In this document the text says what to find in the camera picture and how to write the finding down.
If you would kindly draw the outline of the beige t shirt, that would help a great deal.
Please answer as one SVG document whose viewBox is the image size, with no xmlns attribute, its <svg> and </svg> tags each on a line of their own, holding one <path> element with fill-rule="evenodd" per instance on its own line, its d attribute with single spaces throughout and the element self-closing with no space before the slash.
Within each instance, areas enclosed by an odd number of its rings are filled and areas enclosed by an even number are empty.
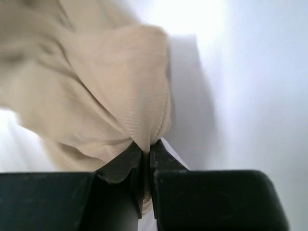
<svg viewBox="0 0 308 231">
<path fill-rule="evenodd" d="M 3 0 L 0 104 L 65 171 L 95 171 L 168 130 L 168 37 L 107 0 Z"/>
</svg>

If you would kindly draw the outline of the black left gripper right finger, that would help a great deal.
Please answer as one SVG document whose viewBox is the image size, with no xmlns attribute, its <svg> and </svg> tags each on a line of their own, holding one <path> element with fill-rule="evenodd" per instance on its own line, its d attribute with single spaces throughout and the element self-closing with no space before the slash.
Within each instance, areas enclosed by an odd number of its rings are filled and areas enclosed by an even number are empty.
<svg viewBox="0 0 308 231">
<path fill-rule="evenodd" d="M 162 141 L 150 148 L 151 193 L 160 231 L 287 231 L 269 177 L 258 170 L 191 171 Z"/>
</svg>

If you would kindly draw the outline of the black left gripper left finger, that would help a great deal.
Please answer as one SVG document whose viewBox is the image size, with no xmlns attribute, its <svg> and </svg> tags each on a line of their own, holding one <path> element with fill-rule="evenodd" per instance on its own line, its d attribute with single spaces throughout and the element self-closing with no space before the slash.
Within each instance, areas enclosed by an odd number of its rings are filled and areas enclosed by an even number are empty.
<svg viewBox="0 0 308 231">
<path fill-rule="evenodd" d="M 142 151 L 131 144 L 95 172 L 2 173 L 3 231 L 135 231 Z"/>
</svg>

